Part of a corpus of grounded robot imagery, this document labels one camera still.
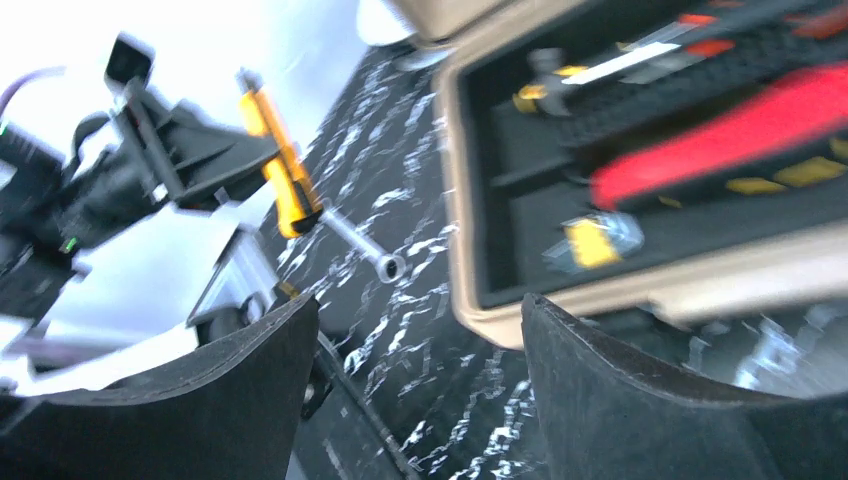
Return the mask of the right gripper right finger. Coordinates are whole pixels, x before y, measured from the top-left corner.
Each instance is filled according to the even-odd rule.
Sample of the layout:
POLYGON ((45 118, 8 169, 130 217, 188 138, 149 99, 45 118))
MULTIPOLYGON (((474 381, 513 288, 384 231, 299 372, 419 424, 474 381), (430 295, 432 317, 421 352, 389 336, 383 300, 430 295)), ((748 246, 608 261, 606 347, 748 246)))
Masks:
POLYGON ((688 372, 538 294, 521 305, 555 479, 843 479, 847 397, 797 399, 688 372))

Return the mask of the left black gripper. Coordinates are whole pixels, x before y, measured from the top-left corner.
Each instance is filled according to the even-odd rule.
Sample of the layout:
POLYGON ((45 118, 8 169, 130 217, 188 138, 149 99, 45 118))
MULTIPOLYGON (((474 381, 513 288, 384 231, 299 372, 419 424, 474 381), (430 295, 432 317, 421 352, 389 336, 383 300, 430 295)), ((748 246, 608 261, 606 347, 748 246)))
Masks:
POLYGON ((251 135, 202 120, 185 102, 167 106, 148 85, 155 54, 131 36, 115 39, 104 81, 120 104, 77 126, 75 150, 107 125, 120 134, 82 174, 74 158, 39 203, 42 239, 109 239, 167 203, 213 210, 216 193, 249 199, 266 179, 262 167, 279 153, 269 135, 251 135))

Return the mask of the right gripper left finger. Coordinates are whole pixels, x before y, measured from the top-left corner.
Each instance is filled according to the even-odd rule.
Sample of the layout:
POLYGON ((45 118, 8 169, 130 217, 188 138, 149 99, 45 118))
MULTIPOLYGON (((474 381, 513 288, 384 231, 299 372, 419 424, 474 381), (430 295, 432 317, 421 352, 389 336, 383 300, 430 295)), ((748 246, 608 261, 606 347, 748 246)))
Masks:
POLYGON ((120 388, 1 399, 5 479, 282 479, 317 348, 318 302, 120 388))

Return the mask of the orange utility knife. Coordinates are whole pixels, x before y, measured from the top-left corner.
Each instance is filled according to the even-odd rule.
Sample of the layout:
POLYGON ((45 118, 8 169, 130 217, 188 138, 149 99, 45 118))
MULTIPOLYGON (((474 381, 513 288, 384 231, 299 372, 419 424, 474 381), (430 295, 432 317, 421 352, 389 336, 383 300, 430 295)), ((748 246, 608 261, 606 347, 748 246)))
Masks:
POLYGON ((323 206, 301 162, 298 147, 261 77, 242 69, 237 81, 242 90, 239 108, 248 133, 269 137, 278 148, 272 160, 262 167, 262 173, 274 191, 278 230, 287 239, 306 235, 320 220, 323 206))

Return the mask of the yellow hex key set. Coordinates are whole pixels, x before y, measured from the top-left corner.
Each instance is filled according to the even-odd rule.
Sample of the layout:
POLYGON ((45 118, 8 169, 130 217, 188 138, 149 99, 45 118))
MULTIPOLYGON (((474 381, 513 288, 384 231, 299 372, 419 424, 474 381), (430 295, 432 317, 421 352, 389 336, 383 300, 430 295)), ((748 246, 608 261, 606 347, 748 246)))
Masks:
POLYGON ((561 225, 563 239, 542 253, 551 270, 567 274, 620 262, 644 244, 637 220, 626 213, 598 211, 561 225))

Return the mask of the small black yellow screwdriver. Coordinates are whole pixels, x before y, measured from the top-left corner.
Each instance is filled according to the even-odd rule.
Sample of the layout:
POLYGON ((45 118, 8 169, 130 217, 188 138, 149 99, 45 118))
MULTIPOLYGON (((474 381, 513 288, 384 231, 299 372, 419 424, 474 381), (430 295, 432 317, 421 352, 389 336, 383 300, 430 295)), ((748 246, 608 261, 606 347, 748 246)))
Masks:
POLYGON ((847 139, 831 136, 752 162, 696 174, 650 194, 649 198, 681 208, 733 195, 777 194, 846 174, 847 139))

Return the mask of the small black hammer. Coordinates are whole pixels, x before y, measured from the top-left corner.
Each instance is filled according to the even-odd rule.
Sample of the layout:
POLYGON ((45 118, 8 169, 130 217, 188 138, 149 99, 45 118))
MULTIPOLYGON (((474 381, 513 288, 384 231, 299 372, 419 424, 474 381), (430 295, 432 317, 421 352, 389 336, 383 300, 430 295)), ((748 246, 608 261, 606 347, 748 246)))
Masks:
MULTIPOLYGON (((567 97, 590 84, 614 80, 624 84, 646 85, 702 61, 702 55, 687 53, 685 47, 669 42, 692 28, 679 20, 672 22, 632 43, 620 44, 614 51, 582 65, 588 69, 562 81, 567 85, 564 91, 565 106, 567 97)), ((531 82, 540 74, 567 66, 564 63, 564 52, 560 48, 534 50, 528 55, 528 63, 535 74, 531 82)))

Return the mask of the red black utility knife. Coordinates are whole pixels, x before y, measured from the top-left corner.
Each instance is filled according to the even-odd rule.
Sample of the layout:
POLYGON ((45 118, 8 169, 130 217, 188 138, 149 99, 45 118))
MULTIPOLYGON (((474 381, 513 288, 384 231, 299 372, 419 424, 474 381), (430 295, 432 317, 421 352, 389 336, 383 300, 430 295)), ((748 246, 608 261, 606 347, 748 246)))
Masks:
POLYGON ((663 205, 649 195, 700 173, 752 162, 831 136, 847 139, 847 65, 793 72, 684 134, 597 170, 598 208, 635 212, 663 205))

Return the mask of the long black yellow screwdriver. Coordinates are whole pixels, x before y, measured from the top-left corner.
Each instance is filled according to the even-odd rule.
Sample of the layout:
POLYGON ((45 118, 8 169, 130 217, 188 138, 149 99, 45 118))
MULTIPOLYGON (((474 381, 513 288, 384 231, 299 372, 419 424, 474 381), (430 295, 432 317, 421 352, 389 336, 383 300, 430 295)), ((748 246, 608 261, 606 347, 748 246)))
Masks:
POLYGON ((567 65, 540 74, 533 82, 512 95, 512 103, 523 114, 568 116, 570 112, 564 103, 567 85, 562 81, 587 69, 587 66, 567 65))

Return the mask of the red needle nose pliers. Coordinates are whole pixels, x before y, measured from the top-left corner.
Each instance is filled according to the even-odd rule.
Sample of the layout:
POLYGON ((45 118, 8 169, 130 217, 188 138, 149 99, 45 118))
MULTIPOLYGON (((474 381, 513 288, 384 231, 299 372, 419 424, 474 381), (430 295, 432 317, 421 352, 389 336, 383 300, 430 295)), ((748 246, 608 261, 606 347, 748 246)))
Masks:
POLYGON ((845 1, 710 1, 679 17, 693 28, 669 40, 687 49, 764 27, 787 28, 800 38, 824 40, 847 30, 845 1))

